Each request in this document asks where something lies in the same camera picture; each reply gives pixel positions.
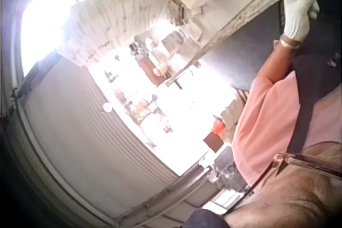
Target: gloved hand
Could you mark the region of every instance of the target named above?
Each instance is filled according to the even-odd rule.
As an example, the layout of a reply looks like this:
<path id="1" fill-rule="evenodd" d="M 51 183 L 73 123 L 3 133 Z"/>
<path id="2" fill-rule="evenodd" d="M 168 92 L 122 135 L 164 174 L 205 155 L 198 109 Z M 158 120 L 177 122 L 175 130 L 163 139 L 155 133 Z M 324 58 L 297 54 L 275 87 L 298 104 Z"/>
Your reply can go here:
<path id="1" fill-rule="evenodd" d="M 284 35 L 303 42 L 310 30 L 309 16 L 316 19 L 320 11 L 317 0 L 284 0 L 284 8 Z"/>

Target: black strap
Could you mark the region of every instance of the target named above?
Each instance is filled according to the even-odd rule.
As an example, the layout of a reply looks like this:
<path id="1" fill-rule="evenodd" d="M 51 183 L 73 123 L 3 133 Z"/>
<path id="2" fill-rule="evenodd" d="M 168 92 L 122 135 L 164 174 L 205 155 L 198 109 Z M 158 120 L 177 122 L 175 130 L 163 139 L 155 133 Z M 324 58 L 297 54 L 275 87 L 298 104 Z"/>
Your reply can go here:
<path id="1" fill-rule="evenodd" d="M 294 59 L 293 67 L 296 71 L 300 109 L 286 152 L 300 153 L 309 132 L 315 103 L 341 83 L 341 61 L 323 56 L 299 56 Z M 277 174 L 285 167 L 283 162 Z"/>

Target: pink shirt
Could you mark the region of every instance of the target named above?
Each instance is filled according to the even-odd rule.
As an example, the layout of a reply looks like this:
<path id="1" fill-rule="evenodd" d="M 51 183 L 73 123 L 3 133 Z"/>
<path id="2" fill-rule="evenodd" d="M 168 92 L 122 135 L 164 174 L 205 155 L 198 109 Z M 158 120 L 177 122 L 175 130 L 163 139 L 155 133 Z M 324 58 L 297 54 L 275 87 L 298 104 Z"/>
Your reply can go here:
<path id="1" fill-rule="evenodd" d="M 252 185 L 275 154 L 289 145 L 299 112 L 295 72 L 272 84 L 257 77 L 235 131 L 232 151 L 237 168 Z M 322 141 L 341 143 L 341 85 L 314 106 L 304 148 Z"/>

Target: dark surface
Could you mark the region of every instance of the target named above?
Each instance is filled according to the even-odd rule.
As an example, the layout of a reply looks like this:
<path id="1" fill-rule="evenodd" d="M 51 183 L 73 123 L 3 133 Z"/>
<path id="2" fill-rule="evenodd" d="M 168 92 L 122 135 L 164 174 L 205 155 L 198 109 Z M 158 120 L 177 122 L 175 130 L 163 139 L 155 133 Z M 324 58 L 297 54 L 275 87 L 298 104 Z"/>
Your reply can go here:
<path id="1" fill-rule="evenodd" d="M 321 11 L 297 54 L 341 52 L 341 0 L 317 0 Z M 278 4 L 248 23 L 206 54 L 200 62 L 218 72 L 232 87 L 249 90 L 279 38 Z"/>
<path id="2" fill-rule="evenodd" d="M 195 211 L 183 225 L 183 228 L 229 228 L 225 220 L 207 209 Z"/>
<path id="3" fill-rule="evenodd" d="M 279 38 L 278 4 L 273 5 L 202 57 L 200 62 L 219 73 L 231 86 L 249 90 L 258 70 Z"/>
<path id="4" fill-rule="evenodd" d="M 69 228 L 27 184 L 1 138 L 2 227 Z"/>

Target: red object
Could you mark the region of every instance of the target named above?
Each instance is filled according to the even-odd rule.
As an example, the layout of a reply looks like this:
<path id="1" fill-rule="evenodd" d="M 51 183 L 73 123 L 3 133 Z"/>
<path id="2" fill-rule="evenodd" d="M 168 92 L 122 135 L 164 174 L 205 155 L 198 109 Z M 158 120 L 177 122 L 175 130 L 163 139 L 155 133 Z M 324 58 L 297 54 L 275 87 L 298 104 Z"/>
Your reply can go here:
<path id="1" fill-rule="evenodd" d="M 214 125 L 212 128 L 212 133 L 218 135 L 219 133 L 221 133 L 224 129 L 226 128 L 226 125 L 223 123 L 221 118 L 217 118 L 214 121 Z"/>

